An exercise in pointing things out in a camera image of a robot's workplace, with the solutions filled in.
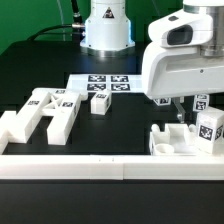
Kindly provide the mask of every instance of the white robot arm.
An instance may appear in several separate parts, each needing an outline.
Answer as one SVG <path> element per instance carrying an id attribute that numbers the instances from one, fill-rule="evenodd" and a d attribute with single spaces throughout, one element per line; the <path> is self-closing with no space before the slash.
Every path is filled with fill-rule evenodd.
<path id="1" fill-rule="evenodd" d="M 149 26 L 142 85 L 150 99 L 224 91 L 224 1 L 183 4 Z"/>

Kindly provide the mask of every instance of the white block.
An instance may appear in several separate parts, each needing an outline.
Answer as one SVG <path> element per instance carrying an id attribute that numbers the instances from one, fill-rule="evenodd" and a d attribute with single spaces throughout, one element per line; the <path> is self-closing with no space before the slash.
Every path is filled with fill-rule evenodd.
<path id="1" fill-rule="evenodd" d="M 0 118 L 0 154 L 8 144 L 8 123 L 16 116 L 16 111 L 5 111 Z"/>
<path id="2" fill-rule="evenodd" d="M 36 93 L 29 98 L 8 126 L 9 142 L 26 143 L 28 141 L 42 117 L 42 107 L 49 101 L 48 92 Z"/>
<path id="3" fill-rule="evenodd" d="M 223 145 L 224 111 L 207 107 L 197 116 L 196 146 L 202 151 L 215 153 L 224 150 Z"/>
<path id="4" fill-rule="evenodd" d="M 193 111 L 200 112 L 209 106 L 209 95 L 200 94 L 194 97 Z"/>
<path id="5" fill-rule="evenodd" d="M 112 93 L 105 89 L 98 91 L 91 100 L 91 113 L 105 115 L 111 105 Z"/>
<path id="6" fill-rule="evenodd" d="M 65 145 L 81 104 L 81 95 L 66 93 L 48 129 L 48 144 Z"/>
<path id="7" fill-rule="evenodd" d="M 171 98 L 155 99 L 154 102 L 157 106 L 166 106 L 171 104 Z"/>

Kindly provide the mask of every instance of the block with apriltag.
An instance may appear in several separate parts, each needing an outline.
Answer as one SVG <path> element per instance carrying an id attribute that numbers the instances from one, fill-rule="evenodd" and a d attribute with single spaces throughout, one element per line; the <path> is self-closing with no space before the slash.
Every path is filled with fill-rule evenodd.
<path id="1" fill-rule="evenodd" d="M 112 93 L 105 89 L 98 91 L 91 100 L 91 113 L 105 115 L 111 105 Z"/>
<path id="2" fill-rule="evenodd" d="M 224 111 L 207 107 L 197 116 L 196 147 L 215 154 L 223 148 Z"/>

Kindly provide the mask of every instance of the small white cube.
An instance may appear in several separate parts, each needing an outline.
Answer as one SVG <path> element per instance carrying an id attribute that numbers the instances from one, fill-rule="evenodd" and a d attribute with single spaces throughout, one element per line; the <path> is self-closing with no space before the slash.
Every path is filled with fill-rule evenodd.
<path id="1" fill-rule="evenodd" d="M 157 106 L 170 105 L 171 104 L 171 98 L 155 99 L 154 102 L 157 104 Z"/>
<path id="2" fill-rule="evenodd" d="M 91 113 L 105 115 L 111 105 L 112 93 L 105 89 L 98 91 L 91 100 Z"/>
<path id="3" fill-rule="evenodd" d="M 196 147 L 207 153 L 223 147 L 224 111 L 207 107 L 197 116 Z"/>
<path id="4" fill-rule="evenodd" d="M 209 95 L 201 94 L 194 97 L 193 111 L 200 112 L 209 106 Z"/>

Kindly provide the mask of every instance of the black table surface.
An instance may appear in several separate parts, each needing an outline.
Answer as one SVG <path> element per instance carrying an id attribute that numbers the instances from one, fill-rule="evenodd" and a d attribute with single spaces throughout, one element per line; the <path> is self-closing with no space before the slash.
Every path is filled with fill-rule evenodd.
<path id="1" fill-rule="evenodd" d="M 72 42 L 17 42 L 0 57 L 0 111 L 18 110 L 38 87 L 66 88 L 70 74 L 141 74 L 145 45 L 135 53 L 100 58 Z M 83 101 L 65 146 L 47 144 L 50 118 L 43 117 L 27 144 L 9 144 L 4 154 L 149 154 L 149 132 L 157 123 L 178 122 L 174 105 L 157 107 L 144 94 L 113 94 L 105 116 L 90 113 Z"/>
<path id="2" fill-rule="evenodd" d="M 119 58 L 80 52 L 72 42 L 12 44 L 0 56 L 0 113 L 24 105 L 37 87 L 65 88 L 70 74 L 141 74 L 145 45 Z M 149 155 L 153 123 L 178 123 L 174 105 L 157 107 L 144 94 L 113 94 L 105 116 L 83 102 L 65 146 L 49 146 L 43 118 L 27 144 L 9 144 L 5 155 Z M 223 107 L 222 96 L 211 103 Z M 187 97 L 187 123 L 195 122 Z M 222 181 L 1 180 L 1 223 L 223 223 Z"/>

